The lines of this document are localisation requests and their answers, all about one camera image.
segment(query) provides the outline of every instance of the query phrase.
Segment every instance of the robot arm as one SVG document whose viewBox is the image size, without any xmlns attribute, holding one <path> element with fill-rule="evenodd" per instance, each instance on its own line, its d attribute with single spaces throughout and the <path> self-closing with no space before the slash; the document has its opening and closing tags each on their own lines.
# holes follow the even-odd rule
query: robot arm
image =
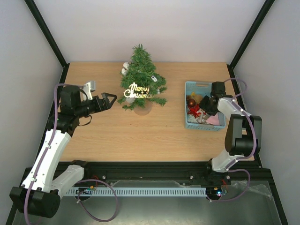
<svg viewBox="0 0 300 225">
<path fill-rule="evenodd" d="M 225 149 L 210 163 L 210 169 L 218 173 L 227 172 L 230 167 L 240 160 L 252 157 L 254 141 L 251 126 L 255 131 L 256 146 L 258 152 L 261 147 L 262 119 L 244 111 L 236 104 L 232 96 L 225 92 L 224 82 L 212 83 L 211 97 L 205 96 L 199 104 L 209 115 L 222 112 L 229 119 L 228 129 L 225 136 Z"/>
<path fill-rule="evenodd" d="M 65 172 L 53 180 L 54 172 L 59 163 L 64 148 L 73 136 L 74 130 L 79 126 L 81 117 L 91 117 L 91 114 L 108 110 L 117 99 L 116 95 L 102 93 L 102 99 L 91 96 L 96 88 L 94 81 L 87 82 L 83 90 L 78 86 L 66 86 L 60 93 L 60 112 L 58 113 L 57 127 L 51 145 L 48 145 L 52 133 L 55 116 L 48 119 L 45 141 L 41 151 L 31 169 L 29 175 L 23 181 L 21 187 L 13 187 L 10 198 L 20 212 L 24 211 L 24 199 L 32 181 L 34 181 L 30 199 L 28 202 L 28 213 L 32 215 L 51 218 L 58 210 L 60 199 L 64 194 L 84 176 L 84 168 L 80 165 L 70 165 Z M 33 174 L 40 163 L 37 176 Z"/>
</svg>

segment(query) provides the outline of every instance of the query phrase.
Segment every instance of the black enclosure frame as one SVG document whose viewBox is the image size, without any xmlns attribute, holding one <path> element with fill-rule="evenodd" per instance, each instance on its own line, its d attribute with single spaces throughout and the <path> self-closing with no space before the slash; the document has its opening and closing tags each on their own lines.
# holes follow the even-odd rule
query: black enclosure frame
<svg viewBox="0 0 300 225">
<path fill-rule="evenodd" d="M 32 15 L 36 19 L 41 31 L 43 32 L 45 38 L 49 42 L 52 50 L 54 51 L 58 61 L 60 62 L 63 71 L 60 78 L 60 83 L 64 83 L 67 77 L 69 63 L 66 62 L 60 49 L 58 48 L 52 34 L 50 33 L 40 11 L 38 10 L 34 0 L 24 0 L 31 11 Z M 242 57 L 244 51 L 246 50 L 248 44 L 250 43 L 252 37 L 258 30 L 260 24 L 264 20 L 266 14 L 271 8 L 272 4 L 275 0 L 266 0 L 260 9 L 257 17 L 255 18 L 252 26 L 250 27 L 247 35 L 245 36 L 243 42 L 241 43 L 238 51 L 236 52 L 232 62 L 230 65 L 227 65 L 228 72 L 230 77 L 235 77 L 234 68 Z M 240 89 L 236 80 L 232 80 L 232 85 L 235 94 L 240 93 Z M 62 87 L 58 88 L 58 98 L 61 92 Z M 245 109 L 244 102 L 242 97 L 239 96 L 237 98 L 239 105 Z M 49 116 L 54 113 L 54 102 L 51 107 L 51 111 Z M 45 138 L 45 132 L 42 137 L 38 153 L 42 148 L 43 142 Z M 266 180 L 269 182 L 272 195 L 275 199 L 275 204 L 278 210 L 278 214 L 283 225 L 287 225 L 287 219 L 285 217 L 285 213 L 283 207 L 281 205 L 281 201 L 279 199 L 279 195 L 274 183 L 274 179 L 272 177 L 270 169 L 265 169 L 262 167 L 262 163 L 258 154 L 254 155 L 255 160 L 249 162 L 239 162 L 234 165 L 234 169 L 244 168 L 249 171 L 251 174 L 251 180 Z M 91 162 L 89 163 L 89 173 L 96 174 L 99 176 L 106 176 L 106 182 L 114 182 L 118 180 L 174 180 L 179 183 L 185 183 L 186 185 L 203 185 L 201 176 L 205 168 L 205 164 L 207 162 L 153 162 L 153 163 L 100 163 L 100 162 Z M 68 162 L 60 162 L 56 169 L 54 178 L 58 177 L 61 173 L 63 173 L 66 168 L 70 165 Z M 31 168 L 26 168 L 22 180 L 24 180 Z M 247 178 L 247 175 L 243 172 L 231 173 L 231 180 L 244 180 Z M 11 225 L 13 223 L 16 207 L 13 205 L 10 211 L 10 214 L 7 219 L 7 225 Z"/>
</svg>

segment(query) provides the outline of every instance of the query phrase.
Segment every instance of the blue plastic basket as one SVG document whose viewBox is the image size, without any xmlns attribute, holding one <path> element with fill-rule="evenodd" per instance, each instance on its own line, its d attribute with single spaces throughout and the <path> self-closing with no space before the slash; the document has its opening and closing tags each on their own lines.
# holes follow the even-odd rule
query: blue plastic basket
<svg viewBox="0 0 300 225">
<path fill-rule="evenodd" d="M 185 128 L 186 129 L 196 129 L 196 130 L 211 130 L 211 131 L 219 131 L 226 127 L 226 120 L 223 113 L 218 112 L 220 126 L 215 125 L 206 125 L 206 124 L 196 124 L 196 123 L 189 123 L 188 116 L 187 116 L 187 95 L 191 95 L 192 92 L 196 94 L 200 94 L 203 97 L 205 95 L 210 96 L 211 92 L 211 83 L 210 82 L 202 82 L 202 81 L 187 81 L 186 88 L 185 88 L 185 95 L 184 95 L 184 108 L 185 108 Z"/>
</svg>

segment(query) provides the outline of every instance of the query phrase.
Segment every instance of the wooden tabletop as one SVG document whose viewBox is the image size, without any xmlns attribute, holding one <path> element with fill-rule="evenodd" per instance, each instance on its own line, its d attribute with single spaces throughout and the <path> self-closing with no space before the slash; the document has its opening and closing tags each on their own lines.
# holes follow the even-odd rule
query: wooden tabletop
<svg viewBox="0 0 300 225">
<path fill-rule="evenodd" d="M 120 70 L 123 62 L 72 62 L 66 83 L 83 85 L 96 81 L 96 91 L 121 97 Z M 167 80 L 161 94 L 168 102 L 153 105 L 146 116 L 125 111 L 118 102 L 111 109 L 93 114 L 92 122 L 77 127 L 61 161 L 207 161 L 224 149 L 226 128 L 219 132 L 184 128 L 185 81 L 224 81 L 229 78 L 226 63 L 155 63 L 157 73 Z M 234 95 L 231 82 L 226 93 Z"/>
</svg>

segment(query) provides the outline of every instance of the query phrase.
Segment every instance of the miniature christmas tree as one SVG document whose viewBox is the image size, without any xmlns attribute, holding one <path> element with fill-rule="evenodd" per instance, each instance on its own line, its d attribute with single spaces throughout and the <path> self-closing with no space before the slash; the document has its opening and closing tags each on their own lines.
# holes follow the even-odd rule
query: miniature christmas tree
<svg viewBox="0 0 300 225">
<path fill-rule="evenodd" d="M 133 50 L 131 62 L 123 65 L 121 87 L 128 90 L 132 89 L 134 85 L 138 87 L 135 91 L 140 91 L 140 93 L 137 93 L 138 96 L 135 98 L 131 97 L 131 102 L 127 101 L 130 102 L 130 105 L 124 105 L 122 108 L 125 110 L 133 110 L 137 106 L 145 108 L 147 100 L 164 106 L 167 100 L 157 97 L 157 94 L 167 90 L 165 78 L 155 72 L 156 67 L 151 60 L 151 55 L 143 49 L 143 45 L 137 45 Z M 126 99 L 129 98 L 123 95 L 118 102 L 122 104 Z"/>
</svg>

